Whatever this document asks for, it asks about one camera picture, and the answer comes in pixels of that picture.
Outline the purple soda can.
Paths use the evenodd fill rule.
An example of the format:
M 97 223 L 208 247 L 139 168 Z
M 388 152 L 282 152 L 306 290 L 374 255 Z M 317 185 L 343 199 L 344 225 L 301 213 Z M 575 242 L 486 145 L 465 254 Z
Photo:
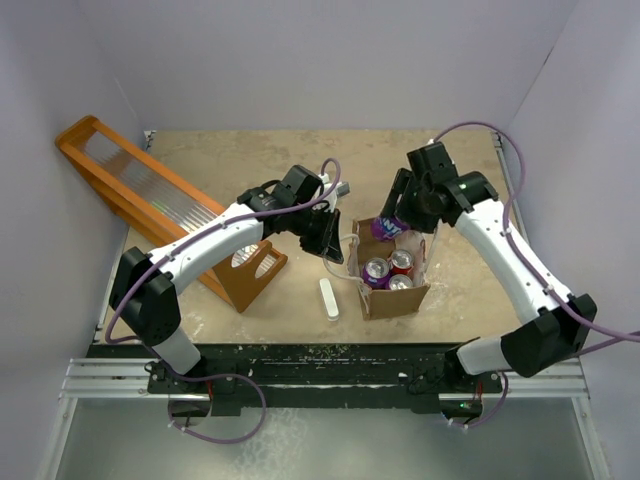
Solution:
M 390 242 L 410 227 L 396 217 L 375 217 L 371 223 L 371 234 L 379 242 Z
M 386 259 L 374 257 L 363 264 L 362 279 L 372 289 L 386 289 L 390 277 L 391 270 Z

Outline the canvas bag with cat print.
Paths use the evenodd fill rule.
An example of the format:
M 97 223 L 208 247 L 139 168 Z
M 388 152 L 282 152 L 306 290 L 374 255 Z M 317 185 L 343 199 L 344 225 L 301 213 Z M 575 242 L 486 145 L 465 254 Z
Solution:
M 389 241 L 373 235 L 371 219 L 355 220 L 351 232 L 341 237 L 348 244 L 343 272 L 325 264 L 333 277 L 357 289 L 365 320 L 412 315 L 430 289 L 426 271 L 431 260 L 431 237 L 413 230 Z

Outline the red cola can back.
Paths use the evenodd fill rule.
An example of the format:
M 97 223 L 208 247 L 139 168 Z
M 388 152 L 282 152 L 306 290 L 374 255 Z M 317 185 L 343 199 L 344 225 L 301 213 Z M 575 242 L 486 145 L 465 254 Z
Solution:
M 394 275 L 410 275 L 414 268 L 413 254 L 405 249 L 393 250 L 389 256 L 389 268 Z

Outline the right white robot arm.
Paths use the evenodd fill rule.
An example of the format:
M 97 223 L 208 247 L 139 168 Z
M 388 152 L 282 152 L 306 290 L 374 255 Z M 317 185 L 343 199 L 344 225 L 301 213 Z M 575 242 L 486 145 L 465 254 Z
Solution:
M 432 234 L 455 228 L 480 254 L 510 299 L 520 327 L 478 338 L 447 354 L 446 383 L 467 391 L 480 374 L 510 370 L 529 378 L 577 355 L 595 319 L 588 294 L 574 295 L 513 227 L 499 194 L 480 172 L 459 174 L 440 142 L 407 155 L 382 208 L 383 223 Z

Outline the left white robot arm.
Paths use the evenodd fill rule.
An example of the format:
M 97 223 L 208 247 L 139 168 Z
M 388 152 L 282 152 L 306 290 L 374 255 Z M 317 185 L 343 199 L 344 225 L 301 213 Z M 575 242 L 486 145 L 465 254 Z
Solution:
M 112 319 L 123 320 L 165 362 L 182 391 L 198 390 L 206 369 L 181 327 L 179 295 L 205 271 L 282 232 L 297 236 L 304 252 L 342 263 L 336 206 L 342 185 L 338 175 L 295 165 L 283 179 L 246 190 L 196 231 L 149 253 L 129 249 L 120 258 L 109 296 Z

